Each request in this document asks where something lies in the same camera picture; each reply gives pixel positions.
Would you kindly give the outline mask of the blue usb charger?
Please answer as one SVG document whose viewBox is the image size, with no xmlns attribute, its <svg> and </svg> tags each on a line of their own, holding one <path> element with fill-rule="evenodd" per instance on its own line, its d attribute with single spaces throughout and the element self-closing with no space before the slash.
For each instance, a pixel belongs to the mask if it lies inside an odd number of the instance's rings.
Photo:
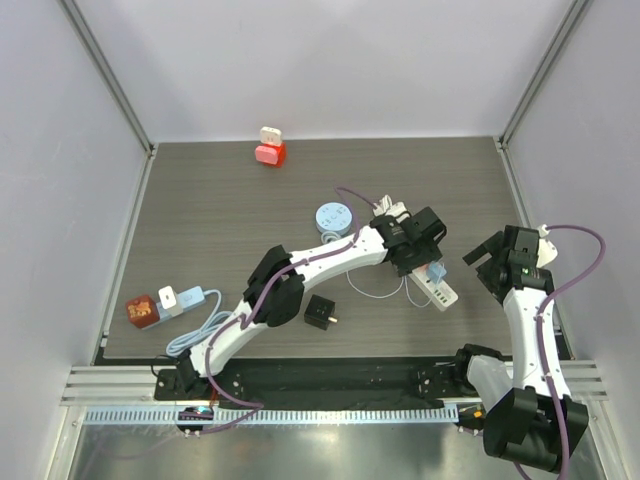
<svg viewBox="0 0 640 480">
<path fill-rule="evenodd" d="M 426 268 L 426 276 L 430 282 L 439 284 L 447 275 L 447 270 L 442 262 L 431 262 Z"/>
</svg>

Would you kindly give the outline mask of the round blue socket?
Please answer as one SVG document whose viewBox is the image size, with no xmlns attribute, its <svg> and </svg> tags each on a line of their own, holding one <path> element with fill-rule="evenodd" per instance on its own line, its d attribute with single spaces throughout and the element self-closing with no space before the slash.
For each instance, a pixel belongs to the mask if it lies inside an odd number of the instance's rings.
<svg viewBox="0 0 640 480">
<path fill-rule="evenodd" d="M 316 210 L 315 222 L 316 228 L 321 234 L 334 232 L 345 235 L 351 230 L 353 214 L 343 203 L 328 202 Z"/>
</svg>

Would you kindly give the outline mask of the black cube adapter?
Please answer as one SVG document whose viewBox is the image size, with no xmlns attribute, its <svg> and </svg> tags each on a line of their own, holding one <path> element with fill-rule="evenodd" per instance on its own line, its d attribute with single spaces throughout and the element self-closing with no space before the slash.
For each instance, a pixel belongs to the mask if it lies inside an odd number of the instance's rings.
<svg viewBox="0 0 640 480">
<path fill-rule="evenodd" d="M 334 315 L 335 306 L 334 301 L 313 294 L 304 312 L 304 322 L 326 331 L 330 325 L 338 322 Z"/>
</svg>

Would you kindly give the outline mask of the light blue power strip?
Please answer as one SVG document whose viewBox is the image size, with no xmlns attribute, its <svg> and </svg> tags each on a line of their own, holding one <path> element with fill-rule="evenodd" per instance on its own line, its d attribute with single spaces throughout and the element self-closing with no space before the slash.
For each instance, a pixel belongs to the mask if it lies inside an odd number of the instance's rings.
<svg viewBox="0 0 640 480">
<path fill-rule="evenodd" d="M 183 307 L 183 313 L 182 314 L 187 313 L 187 312 L 195 309 L 196 307 L 199 307 L 199 306 L 203 305 L 206 302 L 204 290 L 200 286 L 192 287 L 190 289 L 187 289 L 185 291 L 179 292 L 177 294 L 179 296 L 180 302 L 181 302 L 182 307 Z M 158 311 L 159 311 L 159 314 L 160 314 L 160 321 L 158 323 L 156 323 L 155 325 L 147 327 L 147 328 L 144 328 L 142 330 L 150 329 L 150 328 L 155 327 L 155 326 L 157 326 L 157 325 L 159 325 L 161 323 L 164 323 L 164 322 L 166 322 L 168 320 L 171 320 L 171 319 L 175 318 L 175 317 L 169 317 L 168 315 L 163 315 L 162 314 L 161 305 L 160 305 L 160 300 L 155 301 L 155 302 L 156 302 L 156 305 L 157 305 L 157 308 L 158 308 Z"/>
</svg>

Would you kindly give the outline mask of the white charger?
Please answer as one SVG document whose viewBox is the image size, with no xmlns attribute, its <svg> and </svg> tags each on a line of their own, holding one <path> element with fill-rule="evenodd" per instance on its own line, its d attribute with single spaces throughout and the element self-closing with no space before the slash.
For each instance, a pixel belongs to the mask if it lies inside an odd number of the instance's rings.
<svg viewBox="0 0 640 480">
<path fill-rule="evenodd" d="M 179 296 L 172 286 L 165 286 L 159 289 L 158 296 L 163 315 L 176 317 L 183 313 Z"/>
</svg>

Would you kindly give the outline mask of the red brown cube adapter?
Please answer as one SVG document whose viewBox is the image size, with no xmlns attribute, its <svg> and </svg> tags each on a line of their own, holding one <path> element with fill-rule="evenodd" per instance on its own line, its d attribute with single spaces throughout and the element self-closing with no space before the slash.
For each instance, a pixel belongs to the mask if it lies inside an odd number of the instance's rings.
<svg viewBox="0 0 640 480">
<path fill-rule="evenodd" d="M 156 302 L 149 295 L 141 295 L 129 300 L 125 304 L 125 311 L 129 322 L 140 330 L 160 321 Z"/>
</svg>

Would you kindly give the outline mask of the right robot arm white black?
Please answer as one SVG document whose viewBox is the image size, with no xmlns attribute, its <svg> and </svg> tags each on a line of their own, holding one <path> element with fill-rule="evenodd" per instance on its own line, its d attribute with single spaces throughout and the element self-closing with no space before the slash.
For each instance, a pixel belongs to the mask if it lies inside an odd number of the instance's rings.
<svg viewBox="0 0 640 480">
<path fill-rule="evenodd" d="M 477 393 L 483 403 L 487 455 L 565 479 L 589 416 L 571 397 L 556 349 L 555 286 L 546 268 L 552 249 L 540 231 L 507 225 L 464 256 L 504 310 L 512 362 L 496 350 L 467 344 L 450 375 L 458 393 Z"/>
</svg>

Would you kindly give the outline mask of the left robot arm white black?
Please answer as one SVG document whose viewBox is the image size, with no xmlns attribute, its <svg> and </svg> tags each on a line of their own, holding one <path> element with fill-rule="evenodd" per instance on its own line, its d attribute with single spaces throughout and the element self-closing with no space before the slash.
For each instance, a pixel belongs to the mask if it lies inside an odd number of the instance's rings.
<svg viewBox="0 0 640 480">
<path fill-rule="evenodd" d="M 352 270 L 386 262 L 405 277 L 442 258 L 439 243 L 446 234 L 447 227 L 431 208 L 412 214 L 395 204 L 391 213 L 374 216 L 338 241 L 303 251 L 272 247 L 230 315 L 177 357 L 177 387 L 190 399 L 205 397 L 212 377 L 231 357 L 259 333 L 292 320 L 308 291 Z"/>
</svg>

